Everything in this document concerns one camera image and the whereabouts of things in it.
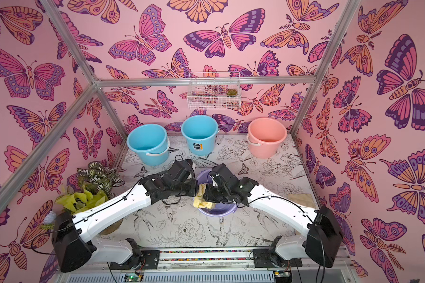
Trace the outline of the purple plastic bucket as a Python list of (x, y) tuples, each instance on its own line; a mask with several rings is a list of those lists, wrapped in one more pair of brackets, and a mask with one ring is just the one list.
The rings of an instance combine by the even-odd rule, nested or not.
[[(197, 176), (197, 181), (199, 184), (201, 183), (207, 183), (212, 184), (213, 180), (211, 176), (209, 175), (209, 172), (211, 169), (207, 169), (204, 171), (201, 171), (199, 175)], [(210, 217), (222, 217), (227, 216), (232, 213), (235, 213), (237, 211), (237, 205), (236, 204), (216, 204), (215, 207), (211, 209), (207, 208), (199, 208), (198, 209), (201, 213), (205, 214), (206, 216)]]

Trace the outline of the yellow cleaning cloth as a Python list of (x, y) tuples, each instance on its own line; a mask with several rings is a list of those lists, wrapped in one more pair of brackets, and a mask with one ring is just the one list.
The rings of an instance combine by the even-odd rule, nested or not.
[(197, 195), (194, 197), (193, 207), (198, 209), (214, 209), (216, 204), (205, 200), (207, 184), (199, 184)]

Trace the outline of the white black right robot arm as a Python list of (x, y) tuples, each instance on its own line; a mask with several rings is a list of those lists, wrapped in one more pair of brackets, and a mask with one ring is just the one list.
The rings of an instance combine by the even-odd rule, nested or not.
[(224, 164), (212, 168), (208, 175), (212, 183), (205, 190), (206, 201), (256, 208), (299, 232), (296, 237), (275, 241), (274, 251), (279, 258), (288, 261), (308, 257), (320, 266), (333, 267), (344, 233), (329, 208), (310, 208), (281, 197), (253, 179), (239, 179)]

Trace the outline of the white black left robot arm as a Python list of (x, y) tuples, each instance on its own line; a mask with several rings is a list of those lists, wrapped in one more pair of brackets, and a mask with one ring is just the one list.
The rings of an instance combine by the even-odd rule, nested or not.
[(58, 215), (51, 242), (63, 273), (93, 263), (109, 263), (116, 270), (140, 268), (142, 251), (132, 238), (104, 240), (98, 235), (126, 216), (171, 196), (195, 196), (197, 181), (191, 159), (177, 160), (163, 172), (148, 175), (122, 193), (95, 208), (70, 215)]

